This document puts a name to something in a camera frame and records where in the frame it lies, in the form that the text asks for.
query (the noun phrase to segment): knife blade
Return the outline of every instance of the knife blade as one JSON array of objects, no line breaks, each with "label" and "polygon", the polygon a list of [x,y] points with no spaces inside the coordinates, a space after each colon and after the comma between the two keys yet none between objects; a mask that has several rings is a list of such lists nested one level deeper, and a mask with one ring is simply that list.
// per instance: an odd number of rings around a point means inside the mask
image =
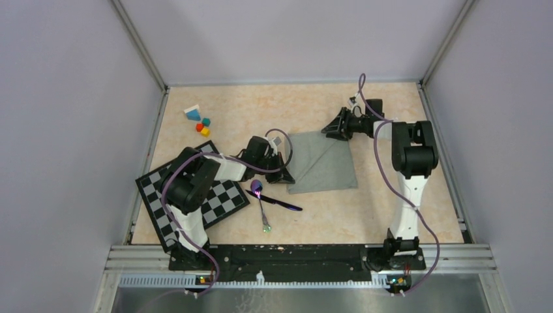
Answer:
[{"label": "knife blade", "polygon": [[[253,196],[254,198],[258,198],[258,196],[251,190],[246,190],[246,192],[248,194],[250,194],[251,196]],[[280,201],[280,200],[276,200],[276,199],[272,199],[270,197],[267,197],[267,196],[264,196],[264,195],[260,195],[259,199],[261,201],[265,201],[267,203],[270,203],[270,204],[278,204],[280,205],[281,207],[285,207],[289,210],[292,210],[292,211],[303,211],[302,208],[296,206],[296,205],[293,205],[293,204],[289,204],[289,203],[286,203],[284,201]]]}]

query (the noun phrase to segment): yellow block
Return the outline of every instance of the yellow block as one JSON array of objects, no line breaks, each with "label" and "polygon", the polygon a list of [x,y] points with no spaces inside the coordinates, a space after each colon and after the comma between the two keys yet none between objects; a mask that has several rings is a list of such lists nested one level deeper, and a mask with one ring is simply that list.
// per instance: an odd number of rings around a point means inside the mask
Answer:
[{"label": "yellow block", "polygon": [[210,131],[209,131],[209,128],[207,128],[207,127],[204,127],[202,129],[202,131],[200,132],[200,134],[202,134],[203,137],[208,137],[209,133],[210,133]]}]

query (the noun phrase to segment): robotic arm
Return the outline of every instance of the robotic arm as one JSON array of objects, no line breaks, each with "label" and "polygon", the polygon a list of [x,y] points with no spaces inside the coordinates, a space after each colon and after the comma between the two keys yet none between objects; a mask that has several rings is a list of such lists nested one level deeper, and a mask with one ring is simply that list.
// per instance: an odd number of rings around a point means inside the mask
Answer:
[{"label": "robotic arm", "polygon": [[[355,132],[374,138],[377,127],[386,122],[367,107],[365,114],[357,117],[354,111],[359,105],[355,103],[355,97],[350,98],[350,104],[353,110],[343,107],[321,132],[328,138],[344,141],[351,139]],[[382,99],[369,99],[366,104],[384,116]],[[430,121],[386,123],[380,126],[378,139],[392,141],[392,164],[398,174],[399,192],[418,209],[428,177],[438,165],[438,149],[432,124]],[[424,263],[421,263],[424,260],[422,249],[419,248],[418,215],[411,203],[400,200],[388,228],[383,250],[379,255],[372,256],[376,267],[398,269],[407,262],[411,265],[418,262],[420,267],[425,268]]]},{"label": "robotic arm", "polygon": [[[285,167],[282,155],[277,151],[277,140],[278,138],[253,136],[247,148],[243,149],[236,158],[264,170],[280,168],[275,173],[262,173],[232,159],[206,155],[193,160],[183,170],[182,175],[178,175],[169,185],[166,193],[167,208],[194,243],[198,246],[207,244],[208,238],[203,228],[200,207],[213,181],[247,181],[258,174],[265,175],[268,183],[293,184],[295,182]],[[198,150],[191,147],[185,148],[172,162],[168,171],[154,184],[155,188],[161,192],[179,167],[198,153],[200,153]],[[195,259],[198,249],[182,236],[179,237],[179,242],[186,248],[185,253]]]}]

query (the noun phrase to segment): gray floor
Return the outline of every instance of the gray floor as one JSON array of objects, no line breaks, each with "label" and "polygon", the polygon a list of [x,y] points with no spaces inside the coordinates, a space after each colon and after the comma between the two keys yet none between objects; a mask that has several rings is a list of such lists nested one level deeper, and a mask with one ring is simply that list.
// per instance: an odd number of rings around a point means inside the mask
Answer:
[{"label": "gray floor", "polygon": [[[162,288],[121,288],[113,313],[137,312]],[[213,290],[194,300],[180,292],[149,305],[146,312],[489,312],[478,275],[432,275],[415,293],[389,297],[371,289]]]}]

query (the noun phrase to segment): tabletop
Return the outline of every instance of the tabletop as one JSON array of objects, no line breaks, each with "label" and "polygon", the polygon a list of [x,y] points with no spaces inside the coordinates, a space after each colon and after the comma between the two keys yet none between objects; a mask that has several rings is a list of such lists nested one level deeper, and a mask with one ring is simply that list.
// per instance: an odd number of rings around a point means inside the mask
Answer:
[{"label": "tabletop", "polygon": [[[348,106],[348,98],[356,92],[356,83],[172,87],[151,169],[172,160],[185,147],[195,147],[207,140],[212,140],[221,153],[235,155],[246,147],[252,136],[264,136],[270,128],[280,128],[290,134],[320,131],[335,118],[341,107]],[[415,83],[367,83],[363,92],[366,98],[383,99],[387,118],[407,122],[426,119]],[[194,105],[200,106],[202,117],[211,120],[208,138],[197,133],[197,122],[189,121],[183,113],[184,109]],[[303,207],[304,211],[294,212],[265,204],[263,208],[273,229],[264,233],[259,204],[251,198],[250,205],[206,231],[210,242],[382,243],[398,200],[378,171],[372,139],[356,134],[349,144],[358,188],[288,194],[285,185],[265,184],[263,194]],[[279,150],[284,154],[284,145],[281,144]],[[391,143],[379,140],[378,152],[388,178],[397,186],[396,173],[391,165]],[[249,188],[249,184],[249,181],[241,183],[243,189]],[[440,242],[463,242],[440,165],[428,180],[421,212]],[[419,233],[422,243],[434,242],[420,223]],[[159,244],[144,204],[140,208],[132,243]]]}]

